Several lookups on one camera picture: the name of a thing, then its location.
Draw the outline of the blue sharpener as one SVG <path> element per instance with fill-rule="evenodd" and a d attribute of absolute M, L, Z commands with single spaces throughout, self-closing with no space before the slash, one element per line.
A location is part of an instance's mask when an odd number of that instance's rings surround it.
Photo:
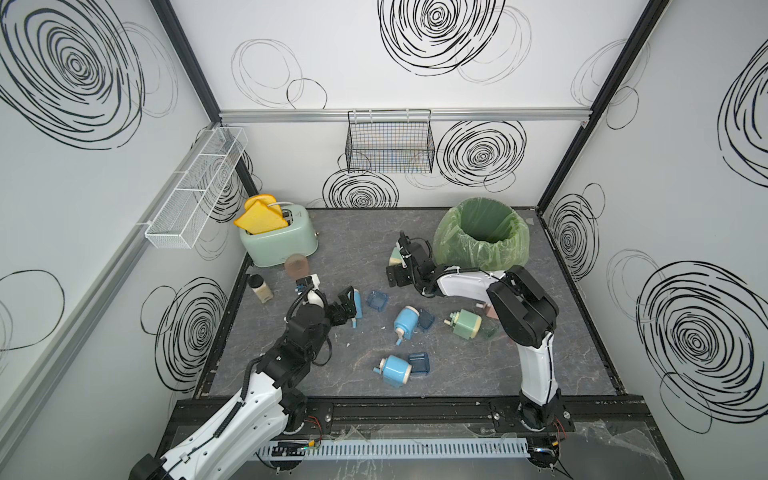
<path fill-rule="evenodd" d="M 363 318 L 361 294 L 357 289 L 353 290 L 352 299 L 355 307 L 355 314 L 352 318 L 352 325 L 354 328 L 356 328 L 358 321 Z"/>
<path fill-rule="evenodd" d="M 410 341 L 418 325 L 420 312 L 412 306 L 405 306 L 397 315 L 394 321 L 394 331 L 397 335 L 396 345 L 401 345 L 404 341 Z"/>
<path fill-rule="evenodd" d="M 373 371 L 382 377 L 384 383 L 399 388 L 408 383 L 412 365 L 406 360 L 390 355 L 382 359 Z"/>

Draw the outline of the clear blue shavings tray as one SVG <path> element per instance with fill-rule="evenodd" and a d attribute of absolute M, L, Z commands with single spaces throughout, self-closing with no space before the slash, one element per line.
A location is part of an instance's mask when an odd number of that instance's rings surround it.
<path fill-rule="evenodd" d="M 412 376 L 427 376 L 430 373 L 430 359 L 426 352 L 411 353 L 407 358 Z"/>

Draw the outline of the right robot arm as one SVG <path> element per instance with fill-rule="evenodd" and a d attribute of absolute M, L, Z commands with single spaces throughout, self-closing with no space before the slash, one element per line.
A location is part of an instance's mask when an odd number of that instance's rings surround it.
<path fill-rule="evenodd" d="M 400 261 L 387 267 L 392 286 L 408 286 L 425 298 L 461 297 L 490 305 L 517 345 L 521 367 L 521 423 L 544 431 L 555 422 L 561 393 L 555 377 L 553 342 L 559 307 L 525 267 L 487 272 L 478 267 L 439 265 L 431 244 L 399 233 Z"/>

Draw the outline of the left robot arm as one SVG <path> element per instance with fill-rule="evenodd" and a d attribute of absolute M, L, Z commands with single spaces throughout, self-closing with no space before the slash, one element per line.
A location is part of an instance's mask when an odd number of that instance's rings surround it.
<path fill-rule="evenodd" d="M 285 315 L 282 335 L 247 363 L 240 390 L 176 447 L 141 458 L 129 477 L 228 479 L 273 438 L 299 430 L 307 398 L 297 386 L 319 364 L 331 329 L 356 315 L 353 287 L 334 302 L 315 286 L 304 288 Z"/>

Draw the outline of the green cream pencil sharpener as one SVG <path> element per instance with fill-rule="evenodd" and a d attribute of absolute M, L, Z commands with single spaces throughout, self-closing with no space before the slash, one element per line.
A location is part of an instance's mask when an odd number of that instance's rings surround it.
<path fill-rule="evenodd" d="M 459 310 L 449 314 L 444 323 L 460 338 L 471 340 L 476 337 L 482 324 L 482 318 L 470 311 Z"/>

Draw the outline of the pink pencil sharpener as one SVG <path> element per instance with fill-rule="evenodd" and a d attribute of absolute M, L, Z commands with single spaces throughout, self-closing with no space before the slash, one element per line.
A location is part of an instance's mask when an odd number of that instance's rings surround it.
<path fill-rule="evenodd" d="M 486 305 L 485 309 L 484 309 L 484 312 L 485 312 L 485 315 L 488 318 L 495 319 L 495 320 L 498 319 L 498 315 L 496 313 L 496 310 L 495 310 L 495 308 L 492 305 Z"/>

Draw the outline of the yellow green pencil sharpener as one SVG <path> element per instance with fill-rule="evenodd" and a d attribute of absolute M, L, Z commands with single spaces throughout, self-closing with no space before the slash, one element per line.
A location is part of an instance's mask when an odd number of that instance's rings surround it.
<path fill-rule="evenodd" d="M 394 247 L 389 257 L 389 266 L 403 265 L 403 259 L 398 247 Z"/>

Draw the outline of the clear green shavings tray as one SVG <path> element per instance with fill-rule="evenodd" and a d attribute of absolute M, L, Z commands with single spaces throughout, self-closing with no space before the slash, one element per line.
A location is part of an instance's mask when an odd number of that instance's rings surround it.
<path fill-rule="evenodd" d="M 478 335 L 484 340 L 493 339 L 499 329 L 499 323 L 496 320 L 485 319 L 482 322 Z"/>

